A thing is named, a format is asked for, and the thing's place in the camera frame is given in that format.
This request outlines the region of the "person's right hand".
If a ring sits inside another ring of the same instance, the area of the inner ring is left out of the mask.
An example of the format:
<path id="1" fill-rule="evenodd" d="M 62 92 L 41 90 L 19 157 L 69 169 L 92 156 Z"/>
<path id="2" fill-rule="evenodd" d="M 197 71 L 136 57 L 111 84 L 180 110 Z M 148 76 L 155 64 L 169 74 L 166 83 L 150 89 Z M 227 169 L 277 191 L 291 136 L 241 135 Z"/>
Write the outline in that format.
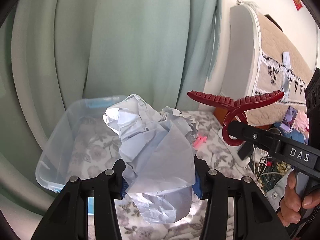
<path id="1" fill-rule="evenodd" d="M 280 211 L 277 212 L 280 221 L 285 227 L 288 227 L 291 223 L 297 224 L 300 221 L 301 216 L 299 211 L 301 207 L 304 209 L 313 209 L 319 205 L 320 202 L 319 190 L 313 191 L 301 201 L 295 191 L 295 186 L 296 175 L 295 171 L 292 171 L 287 178 L 284 198 L 279 204 Z"/>

